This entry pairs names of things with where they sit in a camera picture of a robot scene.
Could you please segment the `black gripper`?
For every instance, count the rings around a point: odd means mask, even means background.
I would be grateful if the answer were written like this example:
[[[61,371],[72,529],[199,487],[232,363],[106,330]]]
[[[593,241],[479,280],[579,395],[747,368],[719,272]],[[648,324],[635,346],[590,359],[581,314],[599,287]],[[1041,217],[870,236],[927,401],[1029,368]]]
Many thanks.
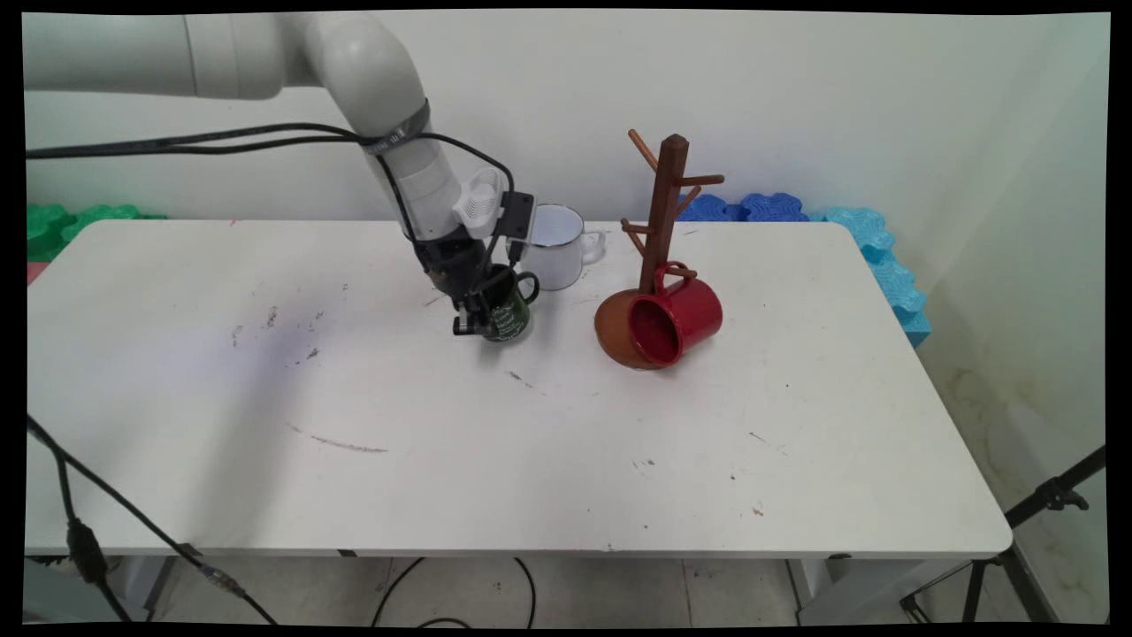
[[[434,287],[452,298],[456,311],[453,335],[488,337],[489,303],[507,302],[516,286],[512,267],[492,265],[484,241],[470,235],[464,226],[438,239],[414,239],[413,249]],[[474,289],[480,279],[484,279],[484,289]]]

